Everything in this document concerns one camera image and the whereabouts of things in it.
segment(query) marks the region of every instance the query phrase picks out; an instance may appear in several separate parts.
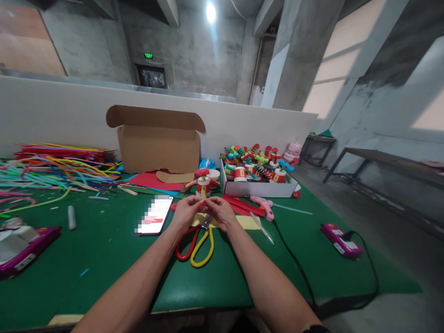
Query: ceiling light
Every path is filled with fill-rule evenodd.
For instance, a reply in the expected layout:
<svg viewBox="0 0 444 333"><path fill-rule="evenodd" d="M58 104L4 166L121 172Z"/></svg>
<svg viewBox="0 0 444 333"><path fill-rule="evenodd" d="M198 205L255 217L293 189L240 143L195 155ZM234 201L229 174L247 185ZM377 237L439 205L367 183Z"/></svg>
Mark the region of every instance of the ceiling light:
<svg viewBox="0 0 444 333"><path fill-rule="evenodd" d="M213 23L216 20L216 9L212 2L207 4L207 19L210 23Z"/></svg>

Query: green table mat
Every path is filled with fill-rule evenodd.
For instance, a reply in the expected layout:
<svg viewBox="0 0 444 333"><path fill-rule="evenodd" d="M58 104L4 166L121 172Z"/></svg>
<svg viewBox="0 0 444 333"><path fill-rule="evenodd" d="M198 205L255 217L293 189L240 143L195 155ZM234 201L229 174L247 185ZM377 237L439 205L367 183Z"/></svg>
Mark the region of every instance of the green table mat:
<svg viewBox="0 0 444 333"><path fill-rule="evenodd" d="M20 191L34 193L37 202L62 194L49 190ZM344 231L349 227L305 187L302 186L300 192L300 199L273 201L310 211L312 216L278 207L273 208L273 212L287 244L307 274L316 299L371 293L375 286L367 256L358 261L342 258L320 232L323 223L335 223ZM0 331L45 326L54 315L84 314L156 240L155 236L134 236L152 195L132 196L121 192L116 198L102 201L89 199L91 193L72 192L59 202L13 214L33 227L61 226L62 235L22 274L0 281ZM68 230L69 205L75 209L77 229L74 231ZM172 217L170 212L166 226ZM260 231L248 231L249 235L309 299L304 280L276 228L263 218L261 221L275 245ZM214 230L213 234L214 254L203 268L192 268L189 261L179 262L172 257L160 282L153 312L253 305L226 235L220 230ZM203 259L209 246L209 242L205 242L197 261ZM371 246L370 252L382 294L421 291L413 279ZM86 269L89 272L80 278Z"/></svg>

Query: doorway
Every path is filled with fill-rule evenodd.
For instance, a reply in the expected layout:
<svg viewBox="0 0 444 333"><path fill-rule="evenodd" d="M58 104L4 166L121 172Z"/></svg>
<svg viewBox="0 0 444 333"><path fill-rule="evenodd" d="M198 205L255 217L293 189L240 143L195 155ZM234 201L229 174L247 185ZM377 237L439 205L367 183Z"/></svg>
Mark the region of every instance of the doorway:
<svg viewBox="0 0 444 333"><path fill-rule="evenodd" d="M141 86L165 89L165 69L163 67L138 65L137 72Z"/></svg>

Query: red scissor handle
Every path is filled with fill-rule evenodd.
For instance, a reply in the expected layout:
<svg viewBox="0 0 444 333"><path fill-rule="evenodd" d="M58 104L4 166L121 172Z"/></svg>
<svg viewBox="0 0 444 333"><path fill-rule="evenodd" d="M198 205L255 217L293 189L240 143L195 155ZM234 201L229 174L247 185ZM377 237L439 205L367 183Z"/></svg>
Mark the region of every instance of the red scissor handle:
<svg viewBox="0 0 444 333"><path fill-rule="evenodd" d="M195 226L195 227L192 227L192 228L188 229L188 231L185 233L185 235L183 235L182 238L179 240L179 243L177 243L177 246L176 246L176 257L180 261L186 261L191 256L191 253L194 250L194 246L196 245L196 239L197 239L197 234L199 233L199 227L200 226ZM180 254L180 244L182 243L182 240L185 238L185 236L187 236L188 234L192 233L193 231L196 231L196 233L194 234L194 237L193 237L193 242L190 245L190 249L188 250L188 253L183 256L182 254Z"/></svg>

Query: hand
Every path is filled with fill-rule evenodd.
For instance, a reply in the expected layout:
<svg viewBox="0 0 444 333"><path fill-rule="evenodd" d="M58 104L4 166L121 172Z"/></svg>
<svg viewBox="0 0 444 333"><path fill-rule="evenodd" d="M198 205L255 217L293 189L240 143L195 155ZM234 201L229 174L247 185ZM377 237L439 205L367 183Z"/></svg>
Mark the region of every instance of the hand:
<svg viewBox="0 0 444 333"><path fill-rule="evenodd" d="M205 202L204 212L216 219L222 231L227 232L233 223L238 223L230 204L224 199L210 197Z"/></svg>
<svg viewBox="0 0 444 333"><path fill-rule="evenodd" d="M180 200L170 227L177 228L180 234L184 234L194 222L194 216L201 202L202 198L198 196L189 196Z"/></svg>

